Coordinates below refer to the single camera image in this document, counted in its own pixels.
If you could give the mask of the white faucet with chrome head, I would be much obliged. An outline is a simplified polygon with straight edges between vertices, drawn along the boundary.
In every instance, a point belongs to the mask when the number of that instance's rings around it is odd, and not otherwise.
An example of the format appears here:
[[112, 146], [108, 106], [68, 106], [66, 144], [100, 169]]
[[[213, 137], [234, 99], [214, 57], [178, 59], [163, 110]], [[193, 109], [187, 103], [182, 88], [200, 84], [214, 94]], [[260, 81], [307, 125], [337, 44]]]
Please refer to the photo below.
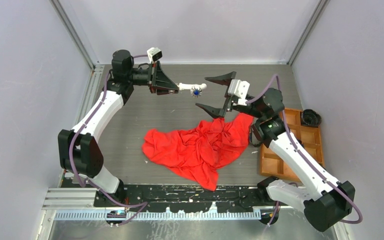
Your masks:
[[203, 90], [207, 88], [205, 83], [201, 84], [186, 84], [179, 83], [177, 85], [179, 91], [189, 91], [191, 96], [194, 98], [199, 98], [202, 95]]

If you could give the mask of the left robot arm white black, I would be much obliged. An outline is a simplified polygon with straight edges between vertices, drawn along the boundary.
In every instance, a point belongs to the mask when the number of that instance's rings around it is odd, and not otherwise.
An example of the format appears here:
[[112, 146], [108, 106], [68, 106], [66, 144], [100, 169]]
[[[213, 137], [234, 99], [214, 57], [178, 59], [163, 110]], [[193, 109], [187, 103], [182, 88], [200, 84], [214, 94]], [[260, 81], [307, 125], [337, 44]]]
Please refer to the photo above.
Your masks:
[[123, 182], [104, 166], [98, 145], [100, 136], [127, 103], [135, 86], [146, 86], [157, 95], [176, 94], [180, 90], [163, 72], [160, 63], [163, 53], [158, 47], [149, 48], [145, 56], [148, 62], [135, 66], [135, 56], [128, 50], [115, 51], [96, 103], [72, 129], [63, 129], [57, 136], [60, 166], [105, 191], [106, 200], [115, 207], [125, 202], [126, 193]]

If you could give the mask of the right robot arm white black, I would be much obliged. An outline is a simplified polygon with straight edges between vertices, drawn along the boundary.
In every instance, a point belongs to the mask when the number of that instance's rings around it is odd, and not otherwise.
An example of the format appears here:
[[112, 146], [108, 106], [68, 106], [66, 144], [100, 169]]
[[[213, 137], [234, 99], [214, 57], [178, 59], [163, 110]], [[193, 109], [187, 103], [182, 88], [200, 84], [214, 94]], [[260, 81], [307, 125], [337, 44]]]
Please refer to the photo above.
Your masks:
[[248, 93], [250, 83], [237, 79], [235, 72], [208, 76], [206, 80], [226, 86], [225, 102], [221, 108], [205, 104], [199, 104], [199, 107], [214, 119], [222, 118], [230, 111], [254, 117], [250, 133], [259, 144], [279, 156], [304, 185], [299, 188], [276, 176], [267, 177], [257, 185], [257, 198], [261, 204], [274, 203], [278, 207], [284, 203], [302, 212], [312, 227], [320, 232], [338, 222], [348, 223], [347, 216], [352, 212], [358, 216], [355, 224], [363, 220], [354, 203], [354, 186], [348, 181], [339, 181], [318, 164], [290, 131], [280, 87], [268, 84], [258, 95], [252, 96]]

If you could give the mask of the red cloth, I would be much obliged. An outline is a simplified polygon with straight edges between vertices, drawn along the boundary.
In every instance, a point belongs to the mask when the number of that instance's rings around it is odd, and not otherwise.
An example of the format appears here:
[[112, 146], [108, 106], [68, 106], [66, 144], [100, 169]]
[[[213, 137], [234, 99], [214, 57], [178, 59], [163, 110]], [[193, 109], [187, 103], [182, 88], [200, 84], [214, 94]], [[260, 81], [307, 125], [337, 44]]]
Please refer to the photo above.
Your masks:
[[239, 113], [232, 121], [202, 120], [195, 128], [162, 132], [149, 130], [142, 152], [153, 163], [215, 191], [221, 169], [238, 159], [249, 145], [254, 118]]

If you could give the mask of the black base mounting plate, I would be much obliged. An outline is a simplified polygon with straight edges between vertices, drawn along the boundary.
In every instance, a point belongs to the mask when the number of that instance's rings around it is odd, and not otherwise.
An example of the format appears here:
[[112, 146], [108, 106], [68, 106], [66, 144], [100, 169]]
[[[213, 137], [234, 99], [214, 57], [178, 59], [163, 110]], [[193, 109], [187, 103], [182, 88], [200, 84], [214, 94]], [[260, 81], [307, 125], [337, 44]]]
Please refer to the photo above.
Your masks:
[[258, 195], [256, 186], [218, 185], [210, 191], [198, 185], [126, 184], [124, 203], [138, 205], [147, 202], [144, 212], [206, 213], [215, 204], [217, 213], [247, 213], [254, 208], [273, 208], [275, 202]]

